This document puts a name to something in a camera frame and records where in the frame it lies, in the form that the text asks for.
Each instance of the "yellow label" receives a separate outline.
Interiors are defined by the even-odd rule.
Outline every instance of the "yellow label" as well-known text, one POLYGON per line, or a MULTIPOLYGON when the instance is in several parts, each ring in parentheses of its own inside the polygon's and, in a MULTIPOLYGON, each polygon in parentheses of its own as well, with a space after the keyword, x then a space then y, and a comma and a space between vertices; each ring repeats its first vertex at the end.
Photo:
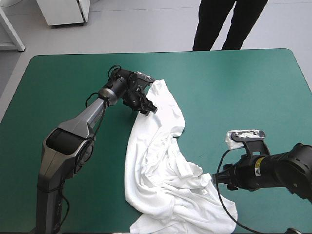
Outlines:
POLYGON ((258 158, 257 162, 255 162, 255 165, 254 165, 254 174, 255 174, 255 176, 261 176, 260 164, 261 164, 263 159, 264 159, 264 157, 258 158))

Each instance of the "black pants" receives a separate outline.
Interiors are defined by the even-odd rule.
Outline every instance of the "black pants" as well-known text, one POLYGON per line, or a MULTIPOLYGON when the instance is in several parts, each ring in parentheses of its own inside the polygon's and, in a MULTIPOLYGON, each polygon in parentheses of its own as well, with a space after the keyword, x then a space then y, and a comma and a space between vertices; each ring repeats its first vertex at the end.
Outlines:
POLYGON ((211 50, 222 25, 236 3, 222 50, 239 50, 268 0, 201 0, 193 51, 211 50))

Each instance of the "white t-shirt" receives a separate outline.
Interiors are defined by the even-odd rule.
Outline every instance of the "white t-shirt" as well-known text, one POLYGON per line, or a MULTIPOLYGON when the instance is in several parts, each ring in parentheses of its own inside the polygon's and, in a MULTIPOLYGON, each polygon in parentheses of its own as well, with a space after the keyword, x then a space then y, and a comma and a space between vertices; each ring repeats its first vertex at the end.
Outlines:
MULTIPOLYGON (((210 174, 187 162, 176 137, 185 127, 183 114, 164 80, 156 80, 147 98, 156 114, 138 114, 126 154, 126 200, 142 216, 131 233, 230 234, 236 224, 219 201, 210 174)), ((223 199, 237 219, 235 203, 223 199)))

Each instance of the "black cable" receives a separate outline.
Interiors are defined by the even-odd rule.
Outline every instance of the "black cable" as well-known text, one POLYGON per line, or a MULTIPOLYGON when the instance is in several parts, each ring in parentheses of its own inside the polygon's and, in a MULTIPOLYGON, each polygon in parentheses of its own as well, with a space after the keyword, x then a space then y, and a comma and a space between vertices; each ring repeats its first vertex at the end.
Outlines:
POLYGON ((66 214, 65 214, 65 216, 64 216, 64 218, 63 218, 63 220, 62 220, 62 222, 60 223, 60 227, 61 227, 62 224, 64 223, 65 219, 67 218, 68 213, 69 213, 69 201, 68 201, 68 199, 63 195, 62 192, 59 192, 59 195, 60 195, 60 196, 66 201, 66 203, 67 203, 66 214))
POLYGON ((114 65, 114 66, 111 66, 111 68, 108 70, 108 73, 107 73, 108 79, 110 79, 110 77, 111 77, 111 75, 110 75, 111 70, 113 70, 116 67, 119 67, 119 70, 121 69, 121 66, 118 65, 118 64, 114 65))
POLYGON ((39 187, 39 186, 37 185, 37 189, 40 190, 40 191, 43 192, 43 193, 49 194, 49 193, 54 192, 54 191, 56 191, 56 190, 62 190, 62 189, 63 189, 63 185, 60 186, 60 187, 57 187, 57 188, 55 188, 55 189, 51 189, 51 190, 45 190, 45 189, 43 189, 43 188, 41 188, 41 187, 39 187))
POLYGON ((98 94, 98 93, 92 93, 92 94, 86 99, 86 102, 85 102, 86 108, 88 107, 88 101, 89 101, 89 99, 90 99, 93 95, 95 95, 95 94, 98 94))
POLYGON ((230 151, 230 150, 227 150, 227 151, 223 154, 223 156, 222 156, 222 158, 221 158, 221 160, 220 160, 218 169, 217 169, 216 174, 215 174, 216 190, 217 190, 217 192, 218 192, 218 196, 219 196, 220 202, 221 202, 221 204, 222 204, 222 206, 223 206, 223 209, 224 209, 225 212, 227 213, 227 215, 228 215, 238 226, 242 227, 243 229, 246 229, 246 230, 249 231, 249 232, 255 233, 255 234, 264 234, 264 233, 255 231, 255 230, 253 230, 253 229, 251 229, 251 228, 248 228, 248 227, 242 225, 241 223, 239 223, 238 221, 236 221, 235 218, 233 218, 233 216, 230 214, 230 212, 226 209, 226 207, 225 207, 225 205, 224 205, 224 203, 223 203, 223 200, 222 200, 222 197, 221 197, 221 194, 220 194, 220 190, 219 190, 219 185, 218 185, 218 184, 219 184, 219 183, 218 183, 218 182, 219 182, 219 181, 218 181, 218 175, 219 175, 219 171, 220 171, 220 168, 221 168, 223 159, 224 159, 225 155, 226 155, 229 151, 230 151))
MULTIPOLYGON (((83 155, 83 154, 85 153, 85 151, 88 150, 89 146, 90 146, 90 145, 92 144, 92 142, 94 141, 94 138, 96 137, 96 135, 97 135, 97 133, 98 133, 98 130, 99 130, 99 128, 100 128, 100 126, 101 126, 101 124, 102 124, 102 122, 103 122, 103 119, 104 119, 104 116, 105 116, 105 112, 106 112, 107 106, 108 106, 108 99, 106 98, 106 99, 104 100, 104 102, 103 102, 103 110, 102 110, 101 118, 100 118, 100 120, 99 120, 99 123, 98 123, 98 125, 97 125, 97 128, 96 128, 96 130, 94 131, 94 134, 93 134, 93 136, 91 137, 88 146, 85 147, 85 150, 84 150, 83 153, 81 153, 81 155, 83 155)), ((87 160, 84 161, 83 164, 85 164, 87 161, 89 161, 89 159, 90 159, 91 157, 92 157, 92 154, 90 155, 90 157, 89 157, 87 160)))

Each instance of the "gray floor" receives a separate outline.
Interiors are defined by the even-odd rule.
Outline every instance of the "gray floor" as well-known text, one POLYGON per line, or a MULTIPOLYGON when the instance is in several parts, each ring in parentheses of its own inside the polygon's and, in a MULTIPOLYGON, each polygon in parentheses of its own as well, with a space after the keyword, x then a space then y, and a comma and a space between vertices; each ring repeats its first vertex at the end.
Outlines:
MULTIPOLYGON (((3 10, 26 46, 18 61, 0 52, 0 120, 31 57, 41 54, 189 51, 200 0, 92 0, 83 27, 51 29, 35 0, 3 10), (9 67, 15 67, 10 78, 9 67)), ((270 0, 243 49, 291 49, 312 87, 312 0, 270 0)), ((222 47, 229 14, 214 50, 222 47)))

